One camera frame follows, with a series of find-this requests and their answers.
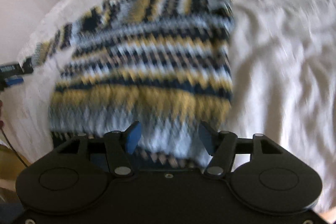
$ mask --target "screw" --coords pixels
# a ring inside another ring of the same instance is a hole
[[[128,175],[129,173],[131,173],[131,169],[126,167],[126,166],[119,166],[117,168],[115,168],[114,172],[117,174],[117,175],[120,175],[120,176],[126,176]]]
[[[165,178],[166,178],[166,179],[172,179],[173,177],[174,177],[173,174],[170,174],[170,173],[166,173],[166,174],[165,174]]]
[[[212,166],[207,169],[207,172],[210,175],[220,176],[221,174],[223,174],[224,170],[219,166]]]

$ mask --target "human hand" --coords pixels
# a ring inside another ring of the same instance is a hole
[[[0,100],[0,119],[1,119],[1,108],[2,108],[2,101]],[[4,126],[4,122],[2,120],[0,120],[0,128],[2,129]]]

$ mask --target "black cable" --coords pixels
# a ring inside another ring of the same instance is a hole
[[[16,150],[14,149],[14,147],[11,145],[11,143],[9,142],[9,140],[7,139],[7,136],[6,134],[4,133],[3,129],[0,128],[3,136],[5,137],[6,139],[6,142],[8,143],[9,147],[13,150],[15,156],[22,162],[22,164],[25,166],[25,167],[28,167],[28,165],[23,161],[23,159],[19,156],[19,154],[16,152]]]

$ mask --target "knitted sweater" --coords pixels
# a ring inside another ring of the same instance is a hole
[[[33,65],[75,47],[51,98],[51,131],[103,136],[142,124],[139,146],[207,165],[200,121],[230,108],[231,0],[104,0],[39,44]]]

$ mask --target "white bed sheet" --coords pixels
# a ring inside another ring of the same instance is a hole
[[[19,54],[73,21],[101,0],[61,0]],[[227,129],[240,137],[264,133],[314,168],[323,192],[315,207],[336,206],[336,0],[234,0],[236,29],[229,58],[235,87]],[[30,161],[52,149],[48,133],[49,97],[58,55],[33,76],[2,94],[6,132]],[[244,157],[237,157],[241,164]]]

